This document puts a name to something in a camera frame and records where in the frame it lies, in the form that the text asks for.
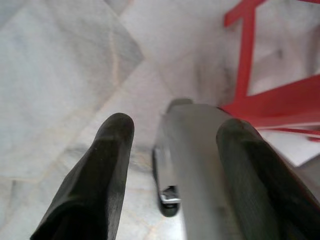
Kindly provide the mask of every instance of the red wooden rail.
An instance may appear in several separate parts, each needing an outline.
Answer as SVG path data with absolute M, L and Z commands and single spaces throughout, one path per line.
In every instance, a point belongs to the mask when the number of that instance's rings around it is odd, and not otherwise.
M 234 101 L 222 108 L 256 128 L 312 135 L 312 130 L 280 128 L 283 126 L 320 125 L 320 75 L 287 84 L 257 95 L 247 96 L 253 63 L 256 8 L 266 0 L 242 0 L 224 16 L 224 26 L 243 19 L 240 57 Z M 320 3 L 320 0 L 301 0 Z

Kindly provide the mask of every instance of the marble floor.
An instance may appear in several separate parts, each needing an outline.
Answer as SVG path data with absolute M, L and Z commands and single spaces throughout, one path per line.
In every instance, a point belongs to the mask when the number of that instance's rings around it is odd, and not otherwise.
M 238 2 L 0 0 L 0 239 L 30 237 L 117 112 L 135 124 L 117 240 L 185 239 L 183 213 L 157 208 L 151 149 L 172 99 L 232 101 L 241 23 L 225 29 L 223 16 Z M 320 73 L 319 13 L 296 0 L 259 7 L 249 94 Z M 262 134 L 296 166 L 320 153 L 301 137 Z

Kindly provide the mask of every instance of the floor tile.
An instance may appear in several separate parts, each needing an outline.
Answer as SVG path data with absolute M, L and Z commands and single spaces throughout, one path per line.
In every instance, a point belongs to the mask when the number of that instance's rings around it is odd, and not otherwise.
M 0 176 L 40 178 L 143 59 L 105 2 L 58 3 L 30 0 L 0 31 Z
M 172 63 L 194 50 L 209 26 L 196 18 L 191 20 L 169 0 L 136 0 L 121 15 L 121 22 L 144 55 L 160 64 Z
M 112 10 L 120 15 L 126 7 L 132 2 L 131 0 L 104 0 Z
M 149 228 L 133 215 L 122 209 L 116 240 L 143 240 Z
M 0 178 L 0 229 L 3 227 L 6 221 L 12 187 L 12 180 Z
M 174 217 L 166 217 L 149 232 L 146 240 L 186 240 L 183 215 L 179 212 Z
M 268 130 L 259 132 L 272 147 L 277 149 L 295 167 L 304 164 L 320 153 L 319 144 L 309 141 L 304 136 Z
M 143 62 L 68 146 L 61 156 L 62 161 L 66 166 L 74 166 L 79 159 L 64 155 L 68 155 L 79 146 L 82 149 L 86 146 L 88 149 L 100 125 L 118 112 L 125 113 L 133 119 L 133 146 L 150 150 L 155 141 L 161 114 L 172 98 L 162 82 L 158 69 L 149 62 Z
M 27 0 L 2 1 L 0 5 L 0 28 L 4 26 L 25 4 Z
M 67 173 L 67 168 L 61 163 L 52 166 L 44 179 L 33 187 L 7 220 L 0 231 L 0 239 L 29 239 Z

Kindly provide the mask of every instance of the white marble tile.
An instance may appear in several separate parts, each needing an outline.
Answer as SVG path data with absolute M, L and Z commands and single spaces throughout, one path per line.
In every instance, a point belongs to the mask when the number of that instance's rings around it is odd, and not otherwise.
M 131 0 L 104 0 L 112 10 L 120 15 L 126 7 L 132 2 Z
M 121 15 L 121 22 L 144 55 L 160 64 L 172 63 L 193 51 L 210 25 L 170 0 L 136 0 Z
M 269 130 L 259 132 L 295 167 L 304 164 L 320 153 L 319 143 L 309 141 L 304 136 Z
M 6 221 L 6 215 L 11 198 L 12 180 L 0 178 L 0 229 Z
M 148 226 L 122 209 L 116 240 L 143 240 L 148 231 Z
M 239 3 L 237 0 L 174 0 L 173 2 L 189 16 L 206 22 L 212 21 L 213 26 L 217 24 L 216 21 L 221 28 L 223 27 L 223 15 Z
M 156 191 L 126 189 L 123 210 L 134 215 L 147 226 L 157 225 L 163 218 L 157 206 Z
M 275 13 L 292 39 L 303 36 L 320 23 L 320 5 L 305 1 L 276 1 Z
M 38 181 L 48 167 L 59 157 L 68 143 L 94 114 L 94 109 L 74 112 L 55 127 L 28 138 L 0 161 L 0 175 L 18 180 Z
M 35 185 L 35 183 L 12 180 L 10 199 L 5 214 L 5 222 L 10 221 L 17 209 L 19 209 L 26 201 L 26 198 L 34 189 Z
M 79 12 L 68 1 L 57 14 L 59 1 L 30 0 L 0 30 L 0 176 L 40 178 L 143 59 L 107 4 L 96 2 L 88 12 L 79 2 Z M 63 11 L 97 28 L 81 35 Z
M 174 217 L 164 217 L 159 225 L 152 228 L 146 240 L 186 240 L 186 230 L 183 214 L 179 212 Z
M 125 113 L 134 122 L 133 145 L 149 148 L 154 144 L 161 114 L 172 100 L 172 95 L 162 82 L 157 68 L 144 61 L 97 112 L 92 121 L 79 134 L 64 154 L 81 148 L 89 148 L 100 125 L 112 114 Z M 61 157 L 66 166 L 72 167 L 79 160 Z
M 63 164 L 54 165 L 44 179 L 35 185 L 28 196 L 24 197 L 24 200 L 17 206 L 0 231 L 0 239 L 29 239 L 67 173 L 68 170 Z
M 10 18 L 14 16 L 27 0 L 1 1 L 0 4 L 0 28 L 4 26 Z

